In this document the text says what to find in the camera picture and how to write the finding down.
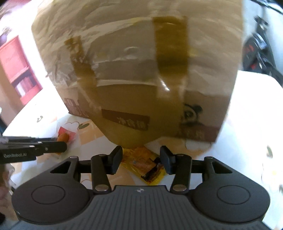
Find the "yellow snack package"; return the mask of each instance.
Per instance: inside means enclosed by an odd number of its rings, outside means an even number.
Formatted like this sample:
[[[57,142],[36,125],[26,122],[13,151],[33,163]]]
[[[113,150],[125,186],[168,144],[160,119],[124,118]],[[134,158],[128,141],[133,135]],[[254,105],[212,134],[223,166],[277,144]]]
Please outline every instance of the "yellow snack package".
[[[166,174],[159,156],[144,146],[135,149],[123,148],[121,165],[147,185],[158,185]]]

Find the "logo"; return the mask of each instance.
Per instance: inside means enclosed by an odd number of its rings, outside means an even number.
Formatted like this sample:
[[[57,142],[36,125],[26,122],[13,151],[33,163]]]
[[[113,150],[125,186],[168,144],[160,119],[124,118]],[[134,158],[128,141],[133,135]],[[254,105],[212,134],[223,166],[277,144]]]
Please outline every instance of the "logo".
[[[16,153],[16,154],[3,154],[4,158],[11,158],[11,157],[26,157],[26,153]]]
[[[199,105],[184,104],[184,114],[181,123],[185,125],[199,123],[199,114],[202,113],[202,107]]]
[[[139,192],[139,193],[142,193],[142,192],[144,192],[144,189],[143,188],[139,188],[136,191]]]

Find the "brown tape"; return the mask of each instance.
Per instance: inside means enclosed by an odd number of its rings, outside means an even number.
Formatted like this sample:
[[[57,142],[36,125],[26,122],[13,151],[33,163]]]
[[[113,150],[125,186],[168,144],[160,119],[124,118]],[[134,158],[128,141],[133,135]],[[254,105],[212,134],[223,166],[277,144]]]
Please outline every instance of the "brown tape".
[[[86,117],[100,112],[97,96],[95,72],[85,57],[81,36],[72,37],[64,42],[70,52],[70,59],[77,76],[78,102],[84,109]]]
[[[175,134],[170,134],[176,135],[188,79],[187,18],[154,17],[152,22],[159,70],[156,96],[167,130],[176,130]]]
[[[187,18],[165,16],[154,17],[152,20],[160,75],[169,79],[173,76],[184,78],[188,69]]]

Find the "black machine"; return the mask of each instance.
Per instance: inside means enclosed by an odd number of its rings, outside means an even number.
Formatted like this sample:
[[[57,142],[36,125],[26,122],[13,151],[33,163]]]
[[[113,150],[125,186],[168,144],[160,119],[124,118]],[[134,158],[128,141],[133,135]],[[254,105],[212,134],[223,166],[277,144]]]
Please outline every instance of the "black machine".
[[[0,164],[34,161],[44,153],[61,153],[67,144],[57,138],[0,137]]]
[[[165,186],[111,190],[107,174],[116,173],[122,157],[120,146],[91,160],[71,156],[22,184],[12,196],[20,219],[12,230],[269,229],[262,223],[268,192],[213,157],[192,160],[162,146],[161,162],[175,174],[169,191]],[[80,183],[82,173],[91,173],[92,190]],[[192,173],[202,174],[196,189],[189,189]]]
[[[283,1],[251,0],[261,6],[255,32],[243,47],[243,70],[272,76],[283,86]]]

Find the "white table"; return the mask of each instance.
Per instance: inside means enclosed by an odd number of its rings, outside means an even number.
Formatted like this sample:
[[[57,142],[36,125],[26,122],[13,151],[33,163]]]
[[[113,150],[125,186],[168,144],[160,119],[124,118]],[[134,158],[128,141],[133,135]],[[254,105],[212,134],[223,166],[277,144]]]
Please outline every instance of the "white table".
[[[279,186],[283,184],[282,101],[283,89],[273,78],[239,71],[230,108],[215,144],[210,146],[207,143],[189,140],[160,138],[147,144],[147,147],[158,153],[160,146],[165,144],[173,153],[190,154],[194,159],[213,156],[261,184],[271,197],[264,222],[272,229],[281,229],[283,228],[283,193],[279,191]],[[78,125],[76,122],[89,121],[67,114],[57,92],[54,89],[43,89],[16,116],[4,135],[51,137],[56,135],[61,125],[66,125],[68,126],[66,128],[75,131]],[[92,129],[92,140],[88,141],[89,135],[81,131],[67,152],[58,159],[44,156],[37,161],[15,164],[16,172],[12,180],[19,185],[71,155],[86,160],[94,154],[110,153],[115,145],[108,141],[94,124],[89,128]],[[272,149],[273,158],[267,157],[267,146]],[[143,184],[139,178],[128,172],[119,173],[123,180],[118,180],[118,183]],[[90,186],[88,176],[82,179],[86,187]],[[169,187],[172,180],[173,176],[166,176],[161,184]],[[192,175],[190,188],[195,188],[200,182],[199,175]]]

